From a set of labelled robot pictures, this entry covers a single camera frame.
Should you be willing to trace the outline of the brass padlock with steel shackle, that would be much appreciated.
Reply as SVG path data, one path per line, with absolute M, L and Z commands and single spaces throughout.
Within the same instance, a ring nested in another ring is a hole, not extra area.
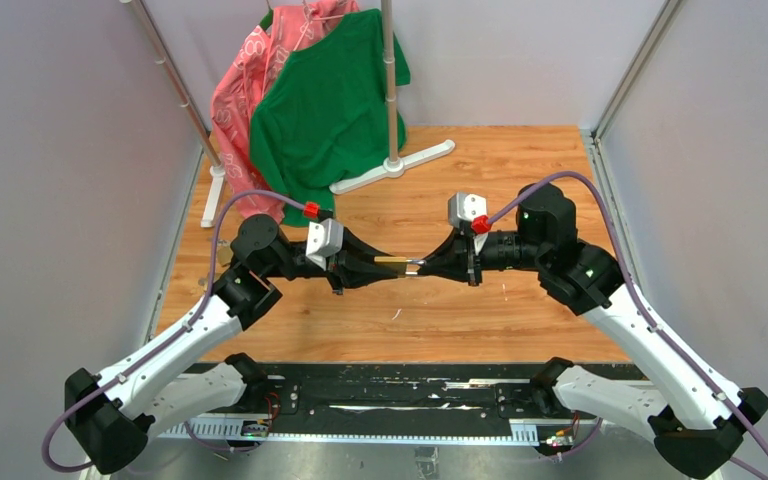
M 419 269 L 425 265 L 423 259 L 412 259 L 402 256 L 375 256 L 376 266 L 386 268 L 398 276 L 418 276 Z

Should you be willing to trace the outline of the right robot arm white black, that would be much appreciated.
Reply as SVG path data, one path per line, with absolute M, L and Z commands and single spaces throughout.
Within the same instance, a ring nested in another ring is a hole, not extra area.
M 558 187 L 525 187 L 513 231 L 492 231 L 476 195 L 454 195 L 449 215 L 452 231 L 420 261 L 420 275 L 476 286 L 487 270 L 533 272 L 550 298 L 608 335 L 651 384 L 632 387 L 555 357 L 529 382 L 540 415 L 594 415 L 652 443 L 683 475 L 704 479 L 733 458 L 768 410 L 760 389 L 725 379 L 675 334 L 622 261 L 580 239 L 575 204 Z

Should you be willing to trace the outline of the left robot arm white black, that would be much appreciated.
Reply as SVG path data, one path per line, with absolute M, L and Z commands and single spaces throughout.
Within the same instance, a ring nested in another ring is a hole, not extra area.
M 193 378 L 179 376 L 277 304 L 282 294 L 273 278 L 324 278 L 341 293 L 397 279 L 410 264 L 324 214 L 313 217 L 303 241 L 289 240 L 266 214 L 251 216 L 230 248 L 228 268 L 172 326 L 100 372 L 80 368 L 66 379 L 63 424 L 99 473 L 125 469 L 151 440 L 202 413 L 232 405 L 253 413 L 264 405 L 267 377 L 245 354 Z

